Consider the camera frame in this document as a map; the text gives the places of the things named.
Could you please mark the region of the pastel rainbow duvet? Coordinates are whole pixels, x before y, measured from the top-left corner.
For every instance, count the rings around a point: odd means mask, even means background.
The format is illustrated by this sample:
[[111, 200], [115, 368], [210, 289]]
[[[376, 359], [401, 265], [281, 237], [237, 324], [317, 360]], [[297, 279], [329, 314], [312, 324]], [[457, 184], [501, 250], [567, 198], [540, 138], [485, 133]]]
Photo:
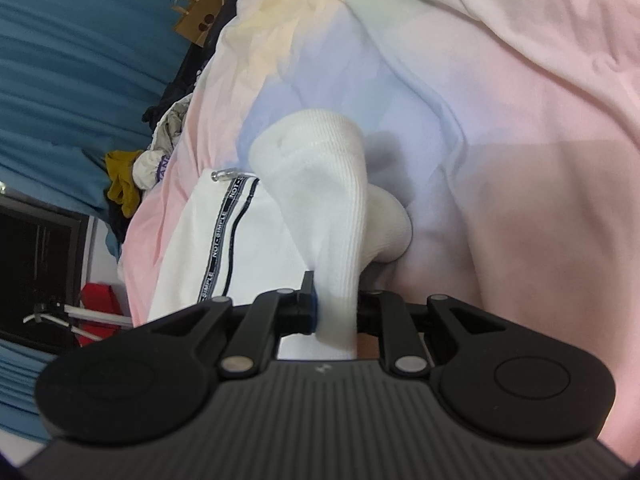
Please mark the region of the pastel rainbow duvet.
[[136, 324], [201, 173], [289, 114], [344, 115], [413, 223], [378, 282], [582, 347], [639, 458], [639, 0], [239, 0], [122, 255]]

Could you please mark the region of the brown paper shopping bag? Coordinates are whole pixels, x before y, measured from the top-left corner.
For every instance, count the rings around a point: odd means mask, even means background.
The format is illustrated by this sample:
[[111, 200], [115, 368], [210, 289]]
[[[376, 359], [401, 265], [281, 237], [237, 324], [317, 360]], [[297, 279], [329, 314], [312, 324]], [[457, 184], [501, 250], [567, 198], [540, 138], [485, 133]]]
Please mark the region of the brown paper shopping bag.
[[191, 44], [203, 47], [221, 7], [222, 0], [172, 0], [171, 10], [179, 14], [172, 29]]

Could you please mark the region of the white pants with logo stripe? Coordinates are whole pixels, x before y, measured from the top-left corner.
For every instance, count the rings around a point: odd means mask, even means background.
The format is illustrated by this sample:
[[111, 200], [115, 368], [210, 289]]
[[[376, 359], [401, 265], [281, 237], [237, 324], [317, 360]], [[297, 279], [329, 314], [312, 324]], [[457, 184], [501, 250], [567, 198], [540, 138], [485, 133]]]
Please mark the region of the white pants with logo stripe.
[[307, 271], [262, 181], [234, 169], [209, 171], [171, 235], [148, 320], [221, 296], [250, 304], [263, 292], [298, 289]]

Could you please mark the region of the mustard yellow garment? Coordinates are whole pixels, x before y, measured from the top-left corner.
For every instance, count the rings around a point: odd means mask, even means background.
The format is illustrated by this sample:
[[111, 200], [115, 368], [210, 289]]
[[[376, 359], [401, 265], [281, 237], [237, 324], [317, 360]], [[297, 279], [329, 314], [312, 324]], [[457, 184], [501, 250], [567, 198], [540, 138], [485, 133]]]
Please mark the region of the mustard yellow garment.
[[105, 154], [105, 167], [110, 187], [109, 200], [120, 207], [125, 218], [131, 219], [141, 203], [141, 191], [134, 182], [134, 163], [142, 151], [111, 151]]

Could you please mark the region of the dark window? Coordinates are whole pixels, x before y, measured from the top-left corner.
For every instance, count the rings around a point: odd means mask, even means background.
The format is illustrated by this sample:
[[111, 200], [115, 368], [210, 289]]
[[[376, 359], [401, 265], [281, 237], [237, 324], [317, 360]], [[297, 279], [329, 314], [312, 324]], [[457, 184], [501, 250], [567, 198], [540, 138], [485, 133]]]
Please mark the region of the dark window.
[[78, 347], [66, 327], [38, 322], [77, 306], [89, 218], [22, 196], [1, 196], [1, 339], [58, 356]]

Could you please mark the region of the white clothes rack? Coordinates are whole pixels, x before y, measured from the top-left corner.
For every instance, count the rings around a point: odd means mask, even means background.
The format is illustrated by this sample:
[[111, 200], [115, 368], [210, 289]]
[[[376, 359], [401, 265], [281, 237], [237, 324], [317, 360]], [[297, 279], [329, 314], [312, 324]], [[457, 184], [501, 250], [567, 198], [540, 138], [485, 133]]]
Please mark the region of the white clothes rack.
[[74, 307], [69, 304], [35, 304], [32, 314], [23, 318], [22, 323], [48, 322], [56, 326], [61, 326], [76, 336], [84, 337], [90, 341], [100, 341], [104, 336], [100, 336], [84, 329], [84, 325], [95, 325], [115, 330], [131, 330], [134, 327], [132, 319], [126, 315], [106, 313], [88, 310], [82, 307]]

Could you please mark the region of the blue curtain right panel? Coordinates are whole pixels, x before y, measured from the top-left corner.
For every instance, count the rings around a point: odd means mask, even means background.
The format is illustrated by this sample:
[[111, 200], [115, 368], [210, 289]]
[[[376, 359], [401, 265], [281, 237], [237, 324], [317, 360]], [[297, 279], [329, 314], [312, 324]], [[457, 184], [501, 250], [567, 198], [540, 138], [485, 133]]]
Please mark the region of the blue curtain right panel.
[[1, 179], [36, 200], [107, 215], [104, 157], [149, 144], [188, 43], [171, 0], [1, 0]]

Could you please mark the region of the pile of clothes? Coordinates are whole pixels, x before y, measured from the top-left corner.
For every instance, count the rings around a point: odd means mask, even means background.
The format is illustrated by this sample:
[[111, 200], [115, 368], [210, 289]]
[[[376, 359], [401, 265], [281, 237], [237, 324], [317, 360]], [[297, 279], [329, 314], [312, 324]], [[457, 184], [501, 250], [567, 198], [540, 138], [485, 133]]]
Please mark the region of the pile of clothes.
[[[143, 114], [143, 121], [152, 127], [153, 132], [150, 144], [141, 150], [142, 154], [134, 163], [134, 182], [140, 188], [141, 203], [144, 196], [163, 180], [169, 159], [174, 154], [182, 135], [183, 123], [191, 103], [194, 87], [181, 99], [171, 104], [159, 102]], [[121, 245], [126, 240], [130, 222], [134, 217], [125, 218], [120, 207], [107, 198], [106, 192], [110, 184], [110, 179], [108, 179], [108, 187], [105, 191], [108, 206], [107, 224], [116, 243]]]

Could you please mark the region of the white knit sweater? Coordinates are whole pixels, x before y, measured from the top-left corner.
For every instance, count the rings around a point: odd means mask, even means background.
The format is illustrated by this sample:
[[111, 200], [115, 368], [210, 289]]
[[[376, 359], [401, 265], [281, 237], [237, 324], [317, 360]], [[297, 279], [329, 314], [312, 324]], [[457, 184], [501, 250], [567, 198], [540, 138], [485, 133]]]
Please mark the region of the white knit sweater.
[[248, 160], [314, 274], [314, 338], [287, 344], [286, 355], [354, 358], [360, 275], [370, 263], [393, 262], [408, 249], [407, 211], [370, 184], [359, 128], [327, 110], [279, 120], [254, 141]]

